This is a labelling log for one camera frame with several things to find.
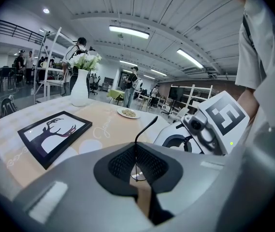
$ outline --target metal shelving rack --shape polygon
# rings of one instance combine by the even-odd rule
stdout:
[[[214,95],[218,94],[218,92],[213,89],[212,85],[210,87],[195,87],[195,84],[193,84],[191,87],[172,85],[171,87],[183,87],[183,88],[185,88],[187,90],[188,89],[190,90],[190,94],[188,94],[188,95],[187,94],[183,94],[184,97],[188,97],[188,101],[187,102],[181,102],[181,101],[179,101],[179,103],[185,105],[186,108],[188,108],[188,107],[197,108],[198,102],[193,101],[192,105],[189,104],[192,98],[196,98],[198,100],[201,100],[201,102],[203,102],[203,101],[206,101],[207,99],[211,98],[211,96],[214,96]],[[207,98],[201,97],[202,93],[208,94],[208,97]],[[166,102],[168,102],[168,100],[170,100],[170,98],[166,99],[165,104],[162,106],[162,109],[164,107],[164,109],[166,111],[169,111],[168,113],[170,113],[170,110],[171,110],[170,106],[168,106],[166,104]]]
[[[40,88],[42,87],[42,85],[44,85],[44,97],[42,99],[42,101],[48,101],[50,99],[50,87],[51,86],[63,86],[63,81],[62,80],[48,80],[47,76],[48,76],[48,71],[54,71],[54,72],[63,72],[63,70],[59,70],[59,69],[55,69],[55,68],[49,68],[49,62],[51,59],[51,56],[54,52],[54,47],[55,44],[58,43],[64,47],[69,47],[71,45],[75,45],[75,43],[68,37],[66,37],[65,35],[63,35],[61,33],[61,27],[58,29],[58,31],[55,32],[47,32],[45,34],[45,37],[42,41],[41,44],[41,48],[38,54],[38,61],[41,58],[41,53],[45,52],[48,55],[48,60],[47,60],[47,67],[46,68],[41,68],[38,67],[37,65],[35,66],[35,70],[34,70],[34,103],[38,103],[39,101],[37,101],[36,99],[36,94],[37,92],[40,90]],[[46,39],[50,39],[53,41],[51,49],[47,50],[46,45],[45,45],[45,41]],[[37,71],[38,70],[45,70],[45,77],[43,81],[40,81],[40,86],[38,87],[38,89],[36,90],[36,75],[37,75]]]

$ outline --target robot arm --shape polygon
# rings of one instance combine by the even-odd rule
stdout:
[[[244,109],[223,91],[200,103],[194,115],[164,128],[154,144],[172,147],[184,143],[185,151],[225,155],[238,143],[248,122]]]

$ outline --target tree silhouette artwork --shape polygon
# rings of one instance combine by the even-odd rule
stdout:
[[[37,137],[35,137],[34,139],[31,140],[31,143],[33,143],[33,145],[35,145],[36,150],[43,156],[45,157],[48,153],[43,149],[42,147],[42,143],[44,142],[44,140],[50,136],[59,136],[59,137],[68,137],[70,136],[74,131],[76,131],[76,125],[73,125],[66,133],[64,134],[59,134],[58,131],[61,130],[61,128],[59,130],[57,130],[56,132],[51,132],[50,129],[52,129],[54,126],[50,127],[51,124],[57,123],[57,121],[61,120],[63,118],[54,118],[50,121],[48,121],[46,123],[47,128],[44,127],[43,128],[43,132],[38,135]]]

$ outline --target man in white shirt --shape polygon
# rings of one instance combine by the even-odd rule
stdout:
[[[84,37],[80,37],[77,40],[76,45],[70,46],[66,49],[66,52],[64,54],[64,58],[62,60],[62,66],[63,66],[63,95],[70,95],[69,90],[69,82],[72,76],[72,68],[73,66],[69,65],[69,61],[72,58],[72,56],[76,53],[78,53],[79,50],[86,51],[86,44],[87,41]]]
[[[246,87],[238,103],[249,115],[246,143],[251,143],[265,123],[275,126],[274,102],[266,90],[275,91],[275,17],[263,0],[239,0],[245,6],[239,33],[239,63],[236,85]]]
[[[34,57],[32,55],[32,51],[29,51],[29,55],[26,57],[26,83],[29,83],[31,80],[31,72],[33,68],[33,62],[34,62]]]

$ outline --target fluorescent light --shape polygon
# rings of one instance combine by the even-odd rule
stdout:
[[[188,53],[184,52],[182,49],[179,49],[177,51],[180,55],[184,56],[185,58],[189,59],[192,63],[194,63],[197,67],[200,69],[203,68],[203,65],[201,65],[198,61],[196,61],[193,57],[191,57]]]
[[[121,63],[124,63],[124,64],[130,64],[130,65],[133,65],[133,66],[137,66],[137,64],[132,64],[132,63],[129,63],[129,62],[126,62],[126,61],[122,61],[122,60],[119,60]]]
[[[122,70],[122,71],[124,71],[124,72],[128,72],[128,73],[133,73],[133,72],[130,72],[130,71],[127,71],[127,70]]]
[[[155,73],[158,73],[158,74],[160,74],[160,75],[163,75],[163,76],[166,76],[166,74],[164,74],[164,73],[161,73],[161,72],[158,72],[158,71],[155,71],[155,70],[151,70],[152,72],[155,72]]]
[[[144,39],[148,39],[149,33],[139,31],[136,29],[130,29],[130,28],[125,28],[125,27],[118,27],[118,26],[109,26],[109,30],[113,32],[119,32],[119,33],[127,33],[130,35],[138,36]]]
[[[147,75],[144,75],[145,77],[148,77],[148,78],[150,78],[150,79],[153,79],[153,80],[155,80],[155,78],[154,77],[151,77],[151,76],[147,76]]]

